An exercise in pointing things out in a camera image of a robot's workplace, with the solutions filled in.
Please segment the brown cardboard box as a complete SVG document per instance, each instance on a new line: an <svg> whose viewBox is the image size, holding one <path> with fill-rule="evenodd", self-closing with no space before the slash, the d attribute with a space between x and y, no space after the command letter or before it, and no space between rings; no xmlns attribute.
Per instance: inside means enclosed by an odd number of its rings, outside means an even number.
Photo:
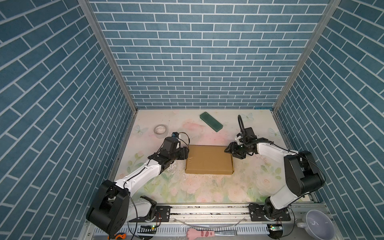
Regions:
<svg viewBox="0 0 384 240"><path fill-rule="evenodd" d="M224 146L190 145L185 172L200 175L232 175L233 158L231 154L225 153L225 149Z"/></svg>

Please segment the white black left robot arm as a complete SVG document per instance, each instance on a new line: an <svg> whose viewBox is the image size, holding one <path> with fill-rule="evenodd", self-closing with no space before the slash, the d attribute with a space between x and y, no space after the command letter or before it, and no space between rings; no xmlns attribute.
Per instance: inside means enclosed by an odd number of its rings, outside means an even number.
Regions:
<svg viewBox="0 0 384 240"><path fill-rule="evenodd" d="M179 133L166 137L157 152L148 156L143 166L113 182L104 181L86 214L86 220L113 237L126 222L142 219L151 221L156 215L157 202L147 196L133 201L132 196L147 182L159 176L176 160L186 160L189 144L184 147Z"/></svg>

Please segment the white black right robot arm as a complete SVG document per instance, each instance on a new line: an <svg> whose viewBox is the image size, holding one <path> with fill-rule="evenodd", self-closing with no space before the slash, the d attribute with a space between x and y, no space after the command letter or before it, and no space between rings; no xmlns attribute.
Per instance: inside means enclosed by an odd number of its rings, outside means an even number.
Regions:
<svg viewBox="0 0 384 240"><path fill-rule="evenodd" d="M241 128L235 141L225 149L234 158L259 154L284 164L285 184L265 200L264 216L270 221L283 218L288 207L305 195L319 190L326 182L321 169L316 165L312 153L284 149L266 138L258 138L252 128Z"/></svg>

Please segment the clear tape roll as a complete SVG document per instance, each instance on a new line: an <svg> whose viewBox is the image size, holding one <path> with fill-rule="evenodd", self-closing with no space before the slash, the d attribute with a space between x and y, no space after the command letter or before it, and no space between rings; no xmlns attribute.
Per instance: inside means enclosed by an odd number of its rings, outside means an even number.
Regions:
<svg viewBox="0 0 384 240"><path fill-rule="evenodd" d="M167 125L157 125L154 128L154 135L158 139L164 139L168 136L168 126Z"/></svg>

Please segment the dark green flat block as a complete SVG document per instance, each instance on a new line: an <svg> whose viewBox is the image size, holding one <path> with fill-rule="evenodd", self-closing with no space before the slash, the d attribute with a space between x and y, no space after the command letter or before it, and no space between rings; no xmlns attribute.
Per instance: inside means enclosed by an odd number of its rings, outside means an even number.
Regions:
<svg viewBox="0 0 384 240"><path fill-rule="evenodd" d="M200 114L200 119L216 133L223 128L223 125L207 112Z"/></svg>

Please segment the orange black screwdriver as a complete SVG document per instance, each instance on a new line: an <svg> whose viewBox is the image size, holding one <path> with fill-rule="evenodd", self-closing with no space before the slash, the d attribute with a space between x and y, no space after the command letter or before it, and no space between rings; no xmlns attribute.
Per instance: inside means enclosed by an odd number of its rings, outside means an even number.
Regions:
<svg viewBox="0 0 384 240"><path fill-rule="evenodd" d="M125 240L127 237L126 233L117 233L115 234L115 240Z"/></svg>

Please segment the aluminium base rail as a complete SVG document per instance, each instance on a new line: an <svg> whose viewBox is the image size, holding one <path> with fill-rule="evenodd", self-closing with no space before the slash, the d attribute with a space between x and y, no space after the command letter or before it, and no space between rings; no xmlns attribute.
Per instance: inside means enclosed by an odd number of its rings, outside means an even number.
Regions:
<svg viewBox="0 0 384 240"><path fill-rule="evenodd" d="M145 239L156 237L167 239L182 237L189 228L197 230L230 231L235 230L238 236L265 236L268 239L280 235L293 237L299 227L294 224L303 221L303 217L310 210L318 210L330 215L326 204L312 202L295 202L290 205L280 220L268 220L261 203L242 204L157 204L152 221L144 218L125 222L121 233L130 239L132 233ZM155 230L143 227L155 224Z"/></svg>

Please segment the pink handled knife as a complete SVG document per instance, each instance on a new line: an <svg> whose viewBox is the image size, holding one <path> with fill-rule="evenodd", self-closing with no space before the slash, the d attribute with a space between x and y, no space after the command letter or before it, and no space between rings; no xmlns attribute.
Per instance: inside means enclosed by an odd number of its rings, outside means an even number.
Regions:
<svg viewBox="0 0 384 240"><path fill-rule="evenodd" d="M236 236L237 231L236 230L229 230L229 231L210 231L210 230L196 230L193 228L188 229L187 231L187 238L188 240L196 240L197 238L208 238L208 237L218 237L218 236Z"/></svg>

